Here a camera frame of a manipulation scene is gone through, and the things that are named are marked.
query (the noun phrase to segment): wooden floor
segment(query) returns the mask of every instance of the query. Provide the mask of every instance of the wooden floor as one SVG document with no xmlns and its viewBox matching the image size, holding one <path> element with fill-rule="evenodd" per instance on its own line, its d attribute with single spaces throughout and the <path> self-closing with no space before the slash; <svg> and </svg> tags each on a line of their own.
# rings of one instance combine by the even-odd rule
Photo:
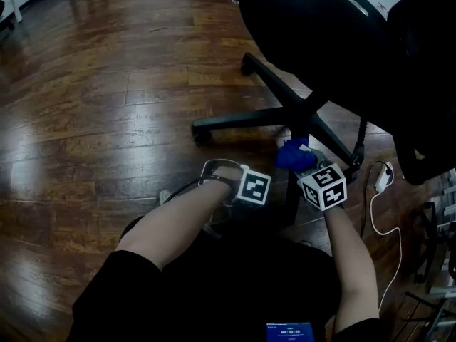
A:
<svg viewBox="0 0 456 342">
<path fill-rule="evenodd" d="M 124 226 L 153 209 L 161 189 L 197 176 L 205 160 L 231 158 L 273 175 L 271 200 L 282 201 L 286 171 L 274 169 L 274 158 L 288 133 L 225 130 L 211 145 L 192 141 L 194 119 L 279 105 L 258 78 L 239 72 L 245 52 L 264 58 L 229 0 L 39 0 L 23 15 L 13 33 L 0 32 L 0 339 L 62 341 L 73 302 Z M 355 115 L 330 103 L 320 115 L 353 146 Z M 390 160 L 395 183 L 375 201 L 375 220 L 403 227 L 407 265 L 415 256 L 406 247 L 408 215 L 438 195 L 440 180 L 409 185 L 391 136 L 373 125 L 366 152 L 346 209 L 359 227 L 368 165 Z M 321 216 L 302 202 L 286 233 L 330 250 Z M 367 227 L 365 240 L 381 295 L 398 238 Z M 409 280 L 394 284 L 384 315 Z"/>
</svg>

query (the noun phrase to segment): blue object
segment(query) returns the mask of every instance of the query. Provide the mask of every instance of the blue object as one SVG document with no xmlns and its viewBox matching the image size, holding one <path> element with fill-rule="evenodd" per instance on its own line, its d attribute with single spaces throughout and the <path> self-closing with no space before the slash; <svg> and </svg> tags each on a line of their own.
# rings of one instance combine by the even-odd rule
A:
<svg viewBox="0 0 456 342">
<path fill-rule="evenodd" d="M 315 342 L 310 323 L 268 323 L 266 342 Z"/>
<path fill-rule="evenodd" d="M 284 146 L 279 148 L 276 159 L 276 167 L 289 168 L 293 171 L 303 171 L 316 164 L 316 156 L 310 151 L 303 151 L 299 148 L 309 146 L 308 138 L 287 140 Z"/>
</svg>

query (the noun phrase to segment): white plug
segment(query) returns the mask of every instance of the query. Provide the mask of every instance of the white plug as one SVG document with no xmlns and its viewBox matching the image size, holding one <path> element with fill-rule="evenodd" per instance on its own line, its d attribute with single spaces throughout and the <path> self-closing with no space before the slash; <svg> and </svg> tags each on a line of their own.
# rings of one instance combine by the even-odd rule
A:
<svg viewBox="0 0 456 342">
<path fill-rule="evenodd" d="M 393 165 L 391 164 L 391 162 L 387 162 L 387 164 L 388 164 L 388 167 L 386 167 L 386 165 L 383 164 L 382 170 L 380 171 L 378 179 L 375 182 L 375 188 L 376 188 L 377 192 L 379 192 L 379 193 L 385 191 L 386 185 L 388 185 L 391 175 L 393 173 L 393 171 L 391 170 L 393 168 Z"/>
</svg>

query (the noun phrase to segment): blue screen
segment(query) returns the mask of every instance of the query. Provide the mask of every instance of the blue screen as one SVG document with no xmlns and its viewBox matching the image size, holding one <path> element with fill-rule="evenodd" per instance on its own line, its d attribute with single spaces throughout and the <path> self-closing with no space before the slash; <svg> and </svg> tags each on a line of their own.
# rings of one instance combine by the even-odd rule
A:
<svg viewBox="0 0 456 342">
<path fill-rule="evenodd" d="M 310 323 L 268 323 L 266 341 L 315 342 L 315 338 Z"/>
</svg>

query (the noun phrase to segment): black pants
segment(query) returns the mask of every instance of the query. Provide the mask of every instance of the black pants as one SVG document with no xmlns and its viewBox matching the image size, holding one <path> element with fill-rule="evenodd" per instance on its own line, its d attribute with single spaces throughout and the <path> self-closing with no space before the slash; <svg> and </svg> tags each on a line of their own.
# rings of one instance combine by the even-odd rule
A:
<svg viewBox="0 0 456 342">
<path fill-rule="evenodd" d="M 215 239 L 200 232 L 189 249 L 163 269 L 163 276 L 176 319 L 194 314 L 198 306 L 201 320 L 212 326 L 221 318 L 234 325 L 308 321 L 317 341 L 324 341 L 324 326 L 341 297 L 327 253 L 276 237 Z"/>
</svg>

